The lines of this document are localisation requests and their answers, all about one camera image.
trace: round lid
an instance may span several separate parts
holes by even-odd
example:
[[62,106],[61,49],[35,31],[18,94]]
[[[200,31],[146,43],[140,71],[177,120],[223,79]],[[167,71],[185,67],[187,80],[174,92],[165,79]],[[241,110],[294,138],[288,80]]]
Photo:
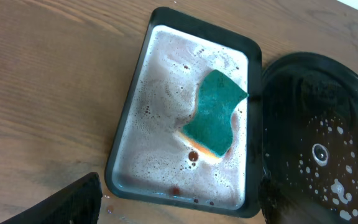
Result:
[[263,75],[268,223],[358,223],[358,75],[296,53]]

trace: scrub pad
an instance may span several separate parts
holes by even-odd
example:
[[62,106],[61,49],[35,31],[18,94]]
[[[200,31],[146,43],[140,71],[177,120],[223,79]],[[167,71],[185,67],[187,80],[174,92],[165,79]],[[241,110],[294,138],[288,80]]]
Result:
[[200,85],[194,118],[183,127],[183,135],[200,151],[221,157],[233,142],[232,113],[247,97],[229,77],[213,70]]

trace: wood grain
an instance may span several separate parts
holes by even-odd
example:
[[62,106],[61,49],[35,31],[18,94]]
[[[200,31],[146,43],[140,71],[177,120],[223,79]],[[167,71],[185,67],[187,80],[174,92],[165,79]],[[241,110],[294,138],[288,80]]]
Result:
[[[310,51],[358,73],[358,11],[335,0],[0,0],[0,222],[88,172],[103,176],[159,6],[254,39],[264,65]],[[99,223],[264,223],[103,191]]]

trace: rectangular tray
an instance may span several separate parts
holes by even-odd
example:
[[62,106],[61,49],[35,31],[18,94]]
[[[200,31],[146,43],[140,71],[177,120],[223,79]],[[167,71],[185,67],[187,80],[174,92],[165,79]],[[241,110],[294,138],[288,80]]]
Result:
[[[118,197],[237,217],[259,211],[261,51],[252,40],[166,7],[150,18],[105,170]],[[241,144],[218,160],[188,158],[177,127],[195,111],[196,86],[218,69],[250,94],[237,113]]]

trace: hole in lid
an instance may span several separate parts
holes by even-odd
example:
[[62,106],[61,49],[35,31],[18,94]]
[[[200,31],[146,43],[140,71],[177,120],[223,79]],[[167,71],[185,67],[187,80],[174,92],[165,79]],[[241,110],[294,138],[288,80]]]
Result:
[[322,144],[314,144],[311,148],[313,158],[320,166],[325,166],[328,162],[328,150]]

